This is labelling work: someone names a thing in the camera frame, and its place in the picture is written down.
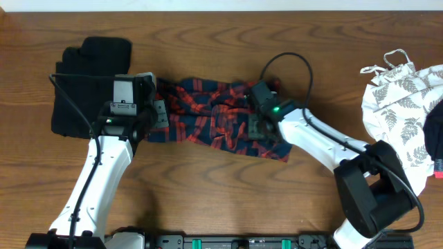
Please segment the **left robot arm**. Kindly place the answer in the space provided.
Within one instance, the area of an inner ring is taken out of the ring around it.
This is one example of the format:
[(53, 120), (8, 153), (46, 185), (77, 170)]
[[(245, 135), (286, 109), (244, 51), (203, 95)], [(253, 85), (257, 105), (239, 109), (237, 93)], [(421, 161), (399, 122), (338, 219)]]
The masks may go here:
[(152, 247), (149, 236), (138, 228), (121, 228), (111, 236), (105, 230), (123, 173), (164, 107), (155, 100), (156, 77), (151, 72), (116, 75), (110, 81), (113, 99), (87, 123), (89, 150), (75, 187), (49, 231), (32, 233), (27, 248)]

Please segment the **red navy plaid shirt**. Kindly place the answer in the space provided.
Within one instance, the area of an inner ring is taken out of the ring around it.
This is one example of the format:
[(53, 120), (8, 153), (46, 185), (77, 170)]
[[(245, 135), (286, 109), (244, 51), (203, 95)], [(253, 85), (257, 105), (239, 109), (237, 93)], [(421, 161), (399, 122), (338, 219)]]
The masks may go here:
[(174, 83), (159, 78), (156, 99), (165, 103), (169, 126), (151, 129), (146, 140), (187, 140), (234, 154), (287, 162), (290, 144), (248, 136), (248, 118), (254, 110), (246, 95), (254, 84), (196, 77)]

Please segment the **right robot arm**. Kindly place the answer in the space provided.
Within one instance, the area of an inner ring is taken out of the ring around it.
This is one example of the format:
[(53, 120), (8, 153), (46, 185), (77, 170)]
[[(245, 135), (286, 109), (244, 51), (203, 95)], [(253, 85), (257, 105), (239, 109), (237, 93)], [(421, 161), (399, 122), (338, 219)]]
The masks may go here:
[(251, 87), (251, 134), (297, 146), (333, 172), (345, 221), (325, 248), (413, 248), (407, 232), (387, 227), (417, 205), (395, 150), (349, 138), (265, 82)]

